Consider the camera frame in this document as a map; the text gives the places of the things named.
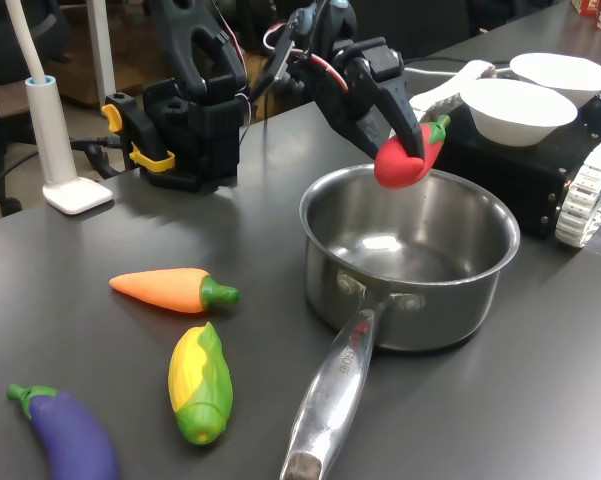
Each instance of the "white lamp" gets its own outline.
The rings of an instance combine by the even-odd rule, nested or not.
[[[31,73],[25,85],[45,178],[42,194],[49,204],[69,215],[112,200],[111,190],[87,178],[78,177],[56,79],[44,74],[20,0],[6,1],[11,23]]]

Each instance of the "table surface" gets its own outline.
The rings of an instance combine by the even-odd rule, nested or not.
[[[591,28],[559,6],[445,53],[569,44],[589,55],[601,36],[582,30]],[[5,399],[11,382],[88,405],[123,479],[277,478],[334,336],[305,304],[298,202],[320,176],[367,161],[307,105],[252,127],[235,188],[158,190],[134,172],[107,183],[113,207],[67,218],[41,206],[0,221],[0,479],[49,478],[36,435]],[[208,269],[243,301],[192,317],[108,286],[121,273],[182,266]],[[166,383],[176,342],[206,320],[222,338],[235,406],[222,439],[196,448],[177,430]],[[467,345],[378,351],[330,478],[601,479],[601,256],[523,238]]]

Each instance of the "purple eggplant toy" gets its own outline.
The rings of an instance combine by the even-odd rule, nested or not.
[[[50,387],[10,385],[47,449],[53,480],[118,480],[118,463],[107,432],[75,398]]]

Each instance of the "saucepan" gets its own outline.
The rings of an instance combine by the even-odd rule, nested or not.
[[[373,165],[333,172],[300,203],[306,293],[340,330],[294,422],[281,480],[322,480],[353,420],[374,345],[436,350],[484,320],[520,230],[488,191],[431,170],[390,190]]]

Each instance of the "lamp base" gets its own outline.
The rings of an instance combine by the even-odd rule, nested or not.
[[[111,190],[83,177],[45,185],[42,194],[50,205],[67,215],[77,215],[113,200]]]

